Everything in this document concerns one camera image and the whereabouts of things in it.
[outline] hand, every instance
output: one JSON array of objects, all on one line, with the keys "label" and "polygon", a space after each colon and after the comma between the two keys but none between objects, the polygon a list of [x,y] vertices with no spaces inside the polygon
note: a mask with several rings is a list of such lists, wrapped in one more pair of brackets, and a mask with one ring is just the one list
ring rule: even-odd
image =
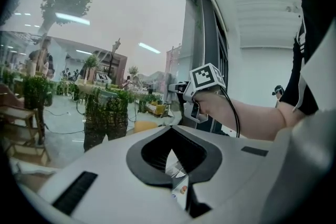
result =
[{"label": "hand", "polygon": [[198,92],[194,95],[194,101],[199,104],[202,114],[213,114],[221,105],[221,97],[213,92]]}]

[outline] ceiling light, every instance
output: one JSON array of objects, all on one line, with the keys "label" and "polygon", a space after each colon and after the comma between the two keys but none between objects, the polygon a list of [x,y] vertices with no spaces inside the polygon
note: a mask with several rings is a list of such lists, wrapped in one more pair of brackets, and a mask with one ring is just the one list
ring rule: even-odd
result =
[{"label": "ceiling light", "polygon": [[87,51],[82,51],[82,50],[76,50],[77,52],[81,52],[82,54],[92,54],[92,53],[90,53],[90,52],[87,52]]},{"label": "ceiling light", "polygon": [[148,45],[146,45],[144,43],[139,43],[139,46],[142,47],[142,48],[145,48],[147,50],[150,50],[150,51],[152,51],[152,52],[154,52],[156,54],[160,54],[161,53],[160,51],[158,51],[158,50],[156,50],[156,49],[152,48],[151,46],[148,46]]},{"label": "ceiling light", "polygon": [[70,20],[72,22],[77,22],[77,23],[84,24],[84,25],[90,25],[90,21],[83,19],[83,18],[79,18],[76,16],[71,16],[71,15],[63,14],[63,13],[55,13],[55,14],[56,14],[56,17],[59,19]]}]

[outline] sign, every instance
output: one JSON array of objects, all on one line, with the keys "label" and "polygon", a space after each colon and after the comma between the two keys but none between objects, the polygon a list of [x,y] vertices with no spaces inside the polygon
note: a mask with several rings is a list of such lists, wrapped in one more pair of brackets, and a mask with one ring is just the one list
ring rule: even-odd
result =
[{"label": "sign", "polygon": [[221,72],[211,63],[190,71],[191,83],[195,91],[213,86],[225,88]]},{"label": "sign", "polygon": [[97,74],[98,75],[98,80],[108,80],[107,76],[104,74]]}]

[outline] glass window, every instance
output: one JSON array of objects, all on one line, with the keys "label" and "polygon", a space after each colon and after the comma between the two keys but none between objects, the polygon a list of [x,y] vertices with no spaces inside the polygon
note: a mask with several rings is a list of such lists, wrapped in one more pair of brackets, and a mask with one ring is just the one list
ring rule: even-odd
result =
[{"label": "glass window", "polygon": [[8,0],[0,102],[11,160],[64,168],[108,140],[178,124],[178,102],[162,100],[166,74],[188,80],[203,58],[201,10],[199,0]]}]

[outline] handheld controller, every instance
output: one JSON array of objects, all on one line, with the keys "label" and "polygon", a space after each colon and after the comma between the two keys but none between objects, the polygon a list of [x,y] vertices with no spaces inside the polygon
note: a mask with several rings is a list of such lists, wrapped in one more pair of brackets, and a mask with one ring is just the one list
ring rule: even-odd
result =
[{"label": "handheld controller", "polygon": [[196,123],[208,120],[208,115],[201,114],[200,105],[194,101],[194,95],[199,91],[218,92],[225,83],[221,72],[211,63],[190,71],[190,81],[166,85],[167,93],[164,101],[171,102],[171,94],[183,94],[184,115]]}]

